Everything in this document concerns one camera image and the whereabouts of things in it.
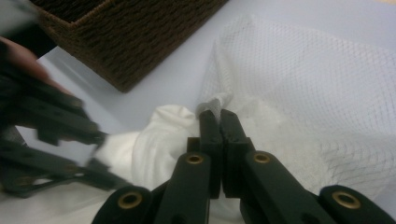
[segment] brown woven basket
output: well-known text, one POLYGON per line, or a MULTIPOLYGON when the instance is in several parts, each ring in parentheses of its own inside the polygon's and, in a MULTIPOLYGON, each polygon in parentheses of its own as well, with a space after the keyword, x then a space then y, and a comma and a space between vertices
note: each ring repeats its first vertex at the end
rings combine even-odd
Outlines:
POLYGON ((227 0, 31 0, 46 33, 126 92, 227 0))

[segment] screw hole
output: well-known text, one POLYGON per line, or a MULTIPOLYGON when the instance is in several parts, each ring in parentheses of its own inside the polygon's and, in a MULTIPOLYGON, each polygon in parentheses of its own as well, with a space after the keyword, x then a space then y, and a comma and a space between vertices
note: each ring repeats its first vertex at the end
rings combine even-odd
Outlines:
POLYGON ((139 192, 128 192, 119 198, 119 207, 122 209, 131 209, 137 207, 143 201, 139 192))
POLYGON ((254 161, 259 163, 267 163, 268 161, 270 161, 270 158, 267 155, 260 153, 254 155, 254 161))
POLYGON ((199 164, 204 160, 202 156, 191 155, 187 158, 187 162, 190 164, 199 164))
POLYGON ((332 198, 345 208, 358 209, 361 207, 361 202, 355 196, 341 190, 334 192, 332 198))

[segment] mesh net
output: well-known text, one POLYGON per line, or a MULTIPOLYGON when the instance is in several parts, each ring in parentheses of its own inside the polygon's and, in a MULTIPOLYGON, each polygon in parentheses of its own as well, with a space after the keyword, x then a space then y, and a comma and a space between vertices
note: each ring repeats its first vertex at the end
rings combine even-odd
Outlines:
POLYGON ((235 112, 309 190, 370 198, 396 176, 396 54, 244 17, 217 40, 199 111, 235 112))

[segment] basket rim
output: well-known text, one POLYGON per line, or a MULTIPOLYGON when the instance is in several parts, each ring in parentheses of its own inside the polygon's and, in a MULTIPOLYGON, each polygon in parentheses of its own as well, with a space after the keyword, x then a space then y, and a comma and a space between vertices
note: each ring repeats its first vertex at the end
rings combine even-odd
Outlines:
POLYGON ((102 8, 107 7, 110 4, 114 4, 116 0, 104 0, 101 4, 99 4, 98 6, 94 7, 92 10, 90 10, 88 13, 86 13, 85 15, 83 15, 81 18, 79 18, 76 21, 65 21, 55 15, 53 15, 52 13, 48 12, 47 10, 44 10, 42 7, 38 7, 36 6, 34 3, 30 2, 33 7, 37 10, 37 11, 42 11, 44 12, 47 16, 51 17, 53 20, 59 22, 60 24, 73 28, 75 26, 80 26, 82 23, 86 22, 87 20, 90 19, 90 17, 92 17, 92 15, 97 14, 98 12, 101 11, 102 8))

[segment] white table surface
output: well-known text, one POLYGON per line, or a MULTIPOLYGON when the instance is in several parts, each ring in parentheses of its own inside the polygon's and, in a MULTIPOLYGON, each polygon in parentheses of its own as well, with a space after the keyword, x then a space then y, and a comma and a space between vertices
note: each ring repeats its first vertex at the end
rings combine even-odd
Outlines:
MULTIPOLYGON (((375 0, 231 0, 126 94, 116 91, 60 48, 39 61, 56 81, 85 102, 86 110, 102 131, 139 131, 148 124, 149 116, 159 105, 184 105, 195 110, 215 38, 227 23, 246 14, 396 50, 396 5, 375 0)), ((62 150, 54 149, 34 140, 31 131, 21 131, 30 146, 81 163, 89 155, 89 150, 82 145, 66 143, 62 150)), ((395 200, 388 197, 380 204, 396 207, 395 200)))

